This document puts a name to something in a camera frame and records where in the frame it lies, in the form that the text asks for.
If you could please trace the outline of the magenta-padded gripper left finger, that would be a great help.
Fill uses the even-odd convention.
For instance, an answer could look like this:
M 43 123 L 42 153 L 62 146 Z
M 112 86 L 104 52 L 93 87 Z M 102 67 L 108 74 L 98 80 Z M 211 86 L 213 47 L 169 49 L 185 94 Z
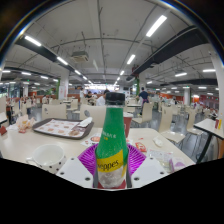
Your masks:
M 96 188 L 98 185 L 96 147 L 97 145 L 90 146 L 78 157 L 69 158 L 57 172 L 57 176 L 84 188 Z

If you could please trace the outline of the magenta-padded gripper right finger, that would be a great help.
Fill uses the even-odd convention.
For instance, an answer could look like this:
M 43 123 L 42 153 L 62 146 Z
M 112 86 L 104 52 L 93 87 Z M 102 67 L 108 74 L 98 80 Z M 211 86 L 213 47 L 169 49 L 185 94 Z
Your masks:
M 165 169 L 154 157 L 147 157 L 128 144 L 127 187 L 140 188 L 167 175 Z

